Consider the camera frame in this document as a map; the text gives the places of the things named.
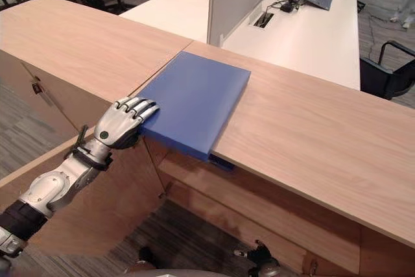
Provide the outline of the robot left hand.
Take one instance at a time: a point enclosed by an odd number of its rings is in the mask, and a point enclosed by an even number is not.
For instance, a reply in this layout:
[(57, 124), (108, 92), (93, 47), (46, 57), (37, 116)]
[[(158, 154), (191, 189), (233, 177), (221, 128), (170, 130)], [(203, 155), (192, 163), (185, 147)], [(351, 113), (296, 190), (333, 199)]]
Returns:
[(141, 125), (159, 109), (153, 100), (124, 97), (115, 101), (99, 119), (94, 137), (111, 149), (132, 147), (141, 135)]

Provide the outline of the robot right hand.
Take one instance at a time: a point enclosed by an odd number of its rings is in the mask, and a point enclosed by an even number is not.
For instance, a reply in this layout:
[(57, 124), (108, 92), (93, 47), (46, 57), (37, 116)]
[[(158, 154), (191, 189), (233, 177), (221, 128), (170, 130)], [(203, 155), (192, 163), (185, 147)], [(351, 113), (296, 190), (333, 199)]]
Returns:
[(255, 240), (256, 248), (249, 251), (234, 250), (233, 254), (240, 258), (246, 258), (255, 266), (248, 270), (250, 277), (280, 276), (281, 265), (272, 256), (268, 247), (260, 240)]

